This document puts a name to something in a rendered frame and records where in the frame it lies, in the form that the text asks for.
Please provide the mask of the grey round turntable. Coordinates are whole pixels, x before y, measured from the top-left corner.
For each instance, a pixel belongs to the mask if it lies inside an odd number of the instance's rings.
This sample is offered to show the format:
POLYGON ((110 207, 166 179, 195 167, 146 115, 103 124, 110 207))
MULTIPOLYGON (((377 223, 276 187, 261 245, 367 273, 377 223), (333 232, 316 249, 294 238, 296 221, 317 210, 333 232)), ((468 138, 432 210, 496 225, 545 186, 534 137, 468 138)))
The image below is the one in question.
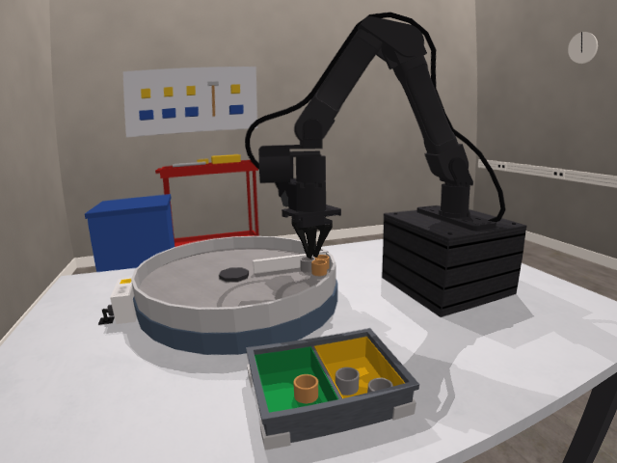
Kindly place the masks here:
POLYGON ((118 279, 98 325, 138 317, 153 340, 203 355, 300 340, 335 313, 335 259, 322 247, 319 255, 329 256, 324 276, 301 271, 307 255, 292 238, 233 236, 173 247, 118 279))

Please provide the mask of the grey metal bushing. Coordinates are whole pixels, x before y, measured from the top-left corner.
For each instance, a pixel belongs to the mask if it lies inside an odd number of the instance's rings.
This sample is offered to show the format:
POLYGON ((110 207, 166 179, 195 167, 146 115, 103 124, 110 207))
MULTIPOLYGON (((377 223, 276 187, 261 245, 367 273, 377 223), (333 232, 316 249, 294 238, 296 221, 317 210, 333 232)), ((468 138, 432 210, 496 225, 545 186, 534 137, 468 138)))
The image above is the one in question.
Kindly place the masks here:
POLYGON ((315 260, 315 258, 311 258, 311 259, 307 257, 300 258, 301 271, 306 272, 306 273, 311 272, 311 262, 313 260, 315 260))
POLYGON ((386 378, 374 378, 369 381, 367 392, 374 392, 385 388, 393 387, 392 383, 386 378), (372 388, 372 389, 371 389, 372 388))
POLYGON ((335 384, 342 395, 355 394, 359 389, 359 379, 360 374, 354 368, 340 368, 335 373, 335 384))

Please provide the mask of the dark grey divided bin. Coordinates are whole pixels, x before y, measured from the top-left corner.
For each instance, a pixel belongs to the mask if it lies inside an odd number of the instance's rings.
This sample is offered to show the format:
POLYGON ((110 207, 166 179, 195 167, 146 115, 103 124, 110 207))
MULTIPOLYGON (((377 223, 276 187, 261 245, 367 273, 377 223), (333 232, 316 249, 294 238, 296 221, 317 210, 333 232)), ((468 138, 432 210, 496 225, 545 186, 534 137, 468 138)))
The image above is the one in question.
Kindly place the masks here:
POLYGON ((290 443, 305 441, 392 419, 393 407, 413 402, 419 383, 391 353, 371 328, 324 337, 246 347, 257 404, 266 436, 290 433, 290 443), (382 390, 342 398, 320 359, 315 345, 368 337, 405 382, 382 390), (255 355, 304 347, 312 348, 331 383, 337 400, 276 412, 268 411, 255 355))

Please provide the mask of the green bin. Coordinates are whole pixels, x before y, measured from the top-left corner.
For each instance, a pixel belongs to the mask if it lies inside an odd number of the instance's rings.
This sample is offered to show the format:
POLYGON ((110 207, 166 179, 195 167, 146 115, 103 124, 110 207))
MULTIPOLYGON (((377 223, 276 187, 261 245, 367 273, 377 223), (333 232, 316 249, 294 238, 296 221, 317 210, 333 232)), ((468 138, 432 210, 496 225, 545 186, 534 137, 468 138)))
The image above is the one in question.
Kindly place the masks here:
POLYGON ((255 361, 269 413, 338 399, 311 346, 257 354, 255 361), (318 398, 312 403, 300 403, 294 397, 293 382, 301 374, 318 379, 318 398))

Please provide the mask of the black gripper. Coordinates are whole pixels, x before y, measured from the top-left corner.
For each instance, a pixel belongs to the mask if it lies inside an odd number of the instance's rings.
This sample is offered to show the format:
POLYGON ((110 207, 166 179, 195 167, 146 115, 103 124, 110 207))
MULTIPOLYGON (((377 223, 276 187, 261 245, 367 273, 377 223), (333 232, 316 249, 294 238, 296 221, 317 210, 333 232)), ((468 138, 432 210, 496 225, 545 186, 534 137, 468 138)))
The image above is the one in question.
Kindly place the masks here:
POLYGON ((306 183, 305 187, 302 182, 297 185, 298 211, 282 209, 282 217, 292 216, 292 226, 303 244, 307 258, 317 258, 333 227, 333 220, 326 217, 341 216, 341 208, 326 204, 326 181, 318 183, 316 188, 314 183, 306 183), (320 230, 320 234, 316 245, 317 230, 320 230))

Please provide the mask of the bronze bushing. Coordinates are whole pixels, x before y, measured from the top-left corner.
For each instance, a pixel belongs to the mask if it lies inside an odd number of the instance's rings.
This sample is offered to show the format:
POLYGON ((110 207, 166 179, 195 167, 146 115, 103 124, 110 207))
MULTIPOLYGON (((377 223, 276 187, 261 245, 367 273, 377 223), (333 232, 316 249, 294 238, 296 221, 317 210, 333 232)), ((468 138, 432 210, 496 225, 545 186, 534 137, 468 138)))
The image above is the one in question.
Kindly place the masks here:
POLYGON ((318 379, 309 374, 294 379, 294 397, 300 403, 312 403, 318 398, 318 379), (297 385, 298 386, 297 386, 297 385))
POLYGON ((315 259, 323 259, 323 260, 325 260, 325 261, 327 262, 327 269, 329 269, 329 256, 326 256, 326 255, 318 255, 318 257, 317 257, 317 258, 315 258, 315 259))
POLYGON ((323 259, 316 259, 311 262, 311 274, 314 276, 324 276, 327 274, 327 262, 323 259))

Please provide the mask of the yellow bin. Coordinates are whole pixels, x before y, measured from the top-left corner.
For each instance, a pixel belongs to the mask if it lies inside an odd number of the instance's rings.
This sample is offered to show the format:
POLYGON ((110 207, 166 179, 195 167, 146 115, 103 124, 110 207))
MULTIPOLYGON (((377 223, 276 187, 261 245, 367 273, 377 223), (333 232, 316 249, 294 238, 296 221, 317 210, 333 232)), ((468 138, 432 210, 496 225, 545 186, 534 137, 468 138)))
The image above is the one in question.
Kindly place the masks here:
POLYGON ((368 382, 374 378, 386 378, 393 386, 405 383, 368 337, 314 347, 334 383, 335 372, 340 368, 354 368, 360 373, 358 391, 353 395, 340 394, 342 398, 366 394, 368 382))

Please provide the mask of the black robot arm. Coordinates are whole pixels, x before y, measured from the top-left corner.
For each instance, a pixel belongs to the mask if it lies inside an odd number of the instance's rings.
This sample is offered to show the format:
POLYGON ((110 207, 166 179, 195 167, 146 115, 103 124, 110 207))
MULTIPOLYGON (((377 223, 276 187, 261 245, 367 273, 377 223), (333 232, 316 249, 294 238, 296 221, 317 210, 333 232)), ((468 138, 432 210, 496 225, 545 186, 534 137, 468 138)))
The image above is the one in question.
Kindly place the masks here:
POLYGON ((419 125, 429 168, 444 181, 441 205, 418 207, 417 212, 471 231, 494 229, 496 222, 470 215, 470 186, 464 186, 473 185, 468 158, 450 128, 433 85, 424 58, 427 52, 422 33, 413 25, 374 16, 362 21, 301 114, 295 129, 300 145, 259 148, 260 183, 278 182, 283 206, 298 211, 297 181, 304 187, 305 183, 314 183, 315 188, 326 181, 326 156, 321 156, 320 150, 290 150, 323 149, 322 140, 335 116, 376 54, 400 81, 419 125))

